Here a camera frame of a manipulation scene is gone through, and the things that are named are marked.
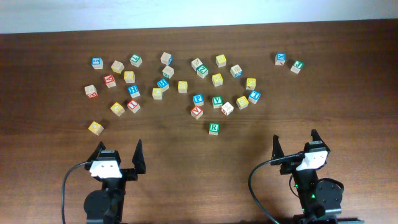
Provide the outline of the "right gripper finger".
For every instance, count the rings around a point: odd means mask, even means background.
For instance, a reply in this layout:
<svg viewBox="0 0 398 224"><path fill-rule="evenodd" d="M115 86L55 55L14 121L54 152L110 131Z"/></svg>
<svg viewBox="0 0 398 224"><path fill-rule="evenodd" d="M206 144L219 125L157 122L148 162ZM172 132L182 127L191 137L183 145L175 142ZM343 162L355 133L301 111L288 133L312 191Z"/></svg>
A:
<svg viewBox="0 0 398 224"><path fill-rule="evenodd" d="M279 137L278 135L273 135L272 138L272 155L271 155L271 165L272 166L277 166L277 165L281 165L281 163L283 163L283 161L281 160L281 158L284 157L284 152L282 150L282 147L280 145L279 142Z"/></svg>
<svg viewBox="0 0 398 224"><path fill-rule="evenodd" d="M327 152L330 152L330 148L326 145L324 140L320 137L320 135L316 129L311 130L311 137L312 137L313 142L317 142L317 144L324 147Z"/></svg>

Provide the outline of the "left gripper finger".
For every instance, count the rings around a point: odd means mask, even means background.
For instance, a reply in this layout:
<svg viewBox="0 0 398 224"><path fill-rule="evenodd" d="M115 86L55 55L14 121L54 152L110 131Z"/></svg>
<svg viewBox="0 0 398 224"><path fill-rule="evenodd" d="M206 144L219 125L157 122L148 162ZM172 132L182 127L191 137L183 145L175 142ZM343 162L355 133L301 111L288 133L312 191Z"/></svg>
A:
<svg viewBox="0 0 398 224"><path fill-rule="evenodd" d="M132 163L134 164L134 168L136 170L136 174L145 174L146 173L146 163L143 155L143 147L142 140L138 140L136 149L134 151L134 155L132 157Z"/></svg>
<svg viewBox="0 0 398 224"><path fill-rule="evenodd" d="M89 170L91 168L92 162L96 161L99 154L105 149L106 149L106 147L105 147L104 143L102 141L100 141L99 144L97 145L96 149L94 150L94 152L86 160L85 170Z"/></svg>

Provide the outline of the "green R block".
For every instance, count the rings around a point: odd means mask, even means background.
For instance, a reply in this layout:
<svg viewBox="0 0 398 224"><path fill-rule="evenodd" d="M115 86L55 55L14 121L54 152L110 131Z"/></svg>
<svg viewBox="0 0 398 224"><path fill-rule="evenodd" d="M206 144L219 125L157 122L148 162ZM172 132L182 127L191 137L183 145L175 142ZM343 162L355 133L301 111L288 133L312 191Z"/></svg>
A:
<svg viewBox="0 0 398 224"><path fill-rule="evenodd" d="M220 131L220 125L218 123L210 123L209 125L210 135L218 135L219 131Z"/></svg>

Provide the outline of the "yellow S block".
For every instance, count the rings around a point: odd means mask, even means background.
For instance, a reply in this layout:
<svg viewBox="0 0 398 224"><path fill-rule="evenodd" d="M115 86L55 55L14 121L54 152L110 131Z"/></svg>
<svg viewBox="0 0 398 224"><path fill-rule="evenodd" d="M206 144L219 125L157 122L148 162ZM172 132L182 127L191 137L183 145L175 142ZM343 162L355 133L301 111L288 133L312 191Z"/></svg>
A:
<svg viewBox="0 0 398 224"><path fill-rule="evenodd" d="M188 90L188 83L187 81L180 80L178 82L178 92L179 93L187 93Z"/></svg>

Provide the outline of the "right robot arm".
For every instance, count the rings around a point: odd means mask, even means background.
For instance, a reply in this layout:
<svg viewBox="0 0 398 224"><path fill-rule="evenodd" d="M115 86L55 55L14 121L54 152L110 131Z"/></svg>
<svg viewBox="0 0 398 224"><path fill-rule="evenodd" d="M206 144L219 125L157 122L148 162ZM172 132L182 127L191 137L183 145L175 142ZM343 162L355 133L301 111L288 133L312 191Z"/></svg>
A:
<svg viewBox="0 0 398 224"><path fill-rule="evenodd" d="M291 176L303 212L293 217L294 223L364 223L358 218L338 218L342 213L344 185L318 177L317 171L326 165L330 148L316 129L311 130L311 137L302 151L286 156L279 137L273 136L271 164L280 166L280 174Z"/></svg>

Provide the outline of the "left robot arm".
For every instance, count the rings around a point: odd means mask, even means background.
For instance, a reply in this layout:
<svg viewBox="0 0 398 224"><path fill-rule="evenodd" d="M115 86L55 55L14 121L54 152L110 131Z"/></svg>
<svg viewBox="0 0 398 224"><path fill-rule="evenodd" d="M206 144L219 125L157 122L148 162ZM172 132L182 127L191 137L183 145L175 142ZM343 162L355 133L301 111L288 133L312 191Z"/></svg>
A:
<svg viewBox="0 0 398 224"><path fill-rule="evenodd" d="M102 184L101 189L91 192L84 201L87 224L121 223L126 183L137 181L139 175L146 173L142 141L138 141L134 151L132 168L121 168L119 152L107 150L102 142L87 162L85 169Z"/></svg>

